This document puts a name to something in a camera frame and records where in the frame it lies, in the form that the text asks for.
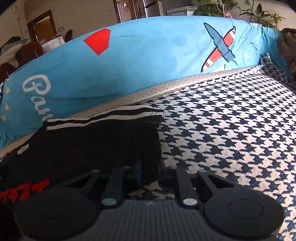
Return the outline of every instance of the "red diamond shape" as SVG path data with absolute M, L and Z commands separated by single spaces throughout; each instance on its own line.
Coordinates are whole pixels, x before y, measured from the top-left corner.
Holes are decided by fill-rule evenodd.
M 88 36 L 84 41 L 97 55 L 100 55 L 109 46 L 110 32 L 109 29 L 104 28 Z

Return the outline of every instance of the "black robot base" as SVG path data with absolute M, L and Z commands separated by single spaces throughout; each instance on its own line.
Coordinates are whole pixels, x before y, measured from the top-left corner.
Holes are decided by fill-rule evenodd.
M 126 199 L 140 173 L 117 167 L 106 178 L 93 170 L 27 198 L 15 209 L 23 240 L 278 240 L 283 208 L 261 192 L 207 170 L 190 175 L 161 164 L 159 183 L 174 188 L 176 199 Z

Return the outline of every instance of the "clothing label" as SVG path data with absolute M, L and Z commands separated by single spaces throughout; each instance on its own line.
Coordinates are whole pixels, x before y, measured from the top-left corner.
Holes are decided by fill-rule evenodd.
M 18 151 L 17 151 L 17 154 L 22 154 L 25 150 L 27 150 L 29 148 L 29 144 L 21 147 Z

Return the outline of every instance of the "white wall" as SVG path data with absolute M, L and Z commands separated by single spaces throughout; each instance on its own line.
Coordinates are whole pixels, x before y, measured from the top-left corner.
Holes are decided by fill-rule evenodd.
M 65 35 L 73 29 L 73 37 L 117 24 L 112 0 L 26 0 L 24 10 L 27 23 L 50 10 L 57 29 Z
M 28 28 L 25 18 L 25 12 L 23 8 L 23 3 L 19 0 L 17 3 L 17 13 L 12 11 L 12 7 L 9 7 L 1 16 L 0 16 L 0 47 L 5 44 L 11 37 L 19 36 L 24 39 L 30 39 L 28 34 Z

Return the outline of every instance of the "wooden chair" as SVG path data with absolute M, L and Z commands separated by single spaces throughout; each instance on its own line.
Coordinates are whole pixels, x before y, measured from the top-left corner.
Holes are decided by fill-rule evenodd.
M 0 84 L 4 82 L 14 71 L 16 68 L 13 67 L 9 63 L 1 64 L 0 65 Z
M 33 59 L 36 59 L 43 55 L 43 49 L 40 43 L 30 42 L 23 45 L 15 55 L 15 58 L 20 66 L 29 63 Z
M 65 43 L 69 42 L 70 40 L 73 39 L 73 29 L 69 30 L 66 34 L 65 34 Z

